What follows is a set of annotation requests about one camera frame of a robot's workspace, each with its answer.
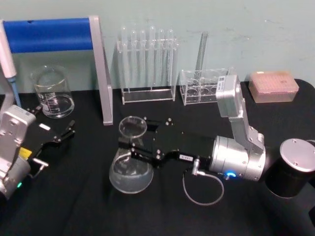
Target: gray cable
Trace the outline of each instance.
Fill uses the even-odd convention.
[[[218,181],[219,184],[221,185],[222,192],[221,192],[221,195],[218,197],[218,199],[216,199],[215,201],[213,201],[213,202],[211,202],[211,203],[200,203],[200,202],[197,202],[196,200],[194,200],[194,199],[188,194],[188,192],[187,192],[187,190],[186,190],[186,186],[185,186],[185,173],[186,173],[186,172],[187,172],[187,171],[184,171],[183,177],[182,177],[183,189],[184,189],[184,192],[185,192],[186,196],[188,197],[188,199],[191,200],[193,203],[195,203],[195,204],[197,204],[197,205],[199,205],[199,206],[208,207],[208,206],[212,206],[212,205],[218,203],[218,202],[223,198],[223,195],[224,195],[224,185],[223,185],[222,181],[221,181],[218,177],[216,177],[216,176],[209,175],[209,174],[206,174],[206,173],[204,173],[204,172],[200,172],[200,175],[206,176],[206,177],[210,177],[210,178],[213,178],[213,179],[215,179],[216,181]]]

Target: black tablecloth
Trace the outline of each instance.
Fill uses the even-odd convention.
[[[250,125],[265,135],[268,146],[289,138],[315,139],[315,90],[301,80],[293,102],[255,104],[246,85],[243,96]],[[155,120],[173,118],[183,130],[201,135],[233,137],[228,119],[216,103],[184,106],[176,101],[122,105],[114,91],[114,125],[103,126],[98,91],[73,92],[75,108],[60,120],[39,115],[38,121],[62,131],[76,121],[76,135],[40,158],[50,167],[33,181],[26,179],[0,210],[1,236],[267,236],[290,235],[286,226],[261,201],[261,184],[233,179],[225,182],[223,199],[212,207],[197,206],[182,190],[185,163],[171,162],[155,171],[151,185],[136,195],[115,190],[108,171],[118,148],[118,124],[125,116]],[[23,107],[34,106],[34,94],[21,95]],[[210,179],[190,179],[191,193],[206,201],[220,191]]]

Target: glass beaker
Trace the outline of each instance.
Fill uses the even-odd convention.
[[[36,94],[49,118],[63,118],[74,109],[74,101],[62,66],[44,65],[31,74]]]

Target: test tube rack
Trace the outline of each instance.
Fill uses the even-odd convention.
[[[180,91],[184,105],[216,102],[217,84],[233,73],[228,69],[209,69],[180,72]]]
[[[123,104],[175,101],[178,48],[171,29],[122,29],[117,51]]]

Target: blue bar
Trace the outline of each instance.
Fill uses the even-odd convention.
[[[88,18],[5,21],[3,25],[12,53],[93,49]]]

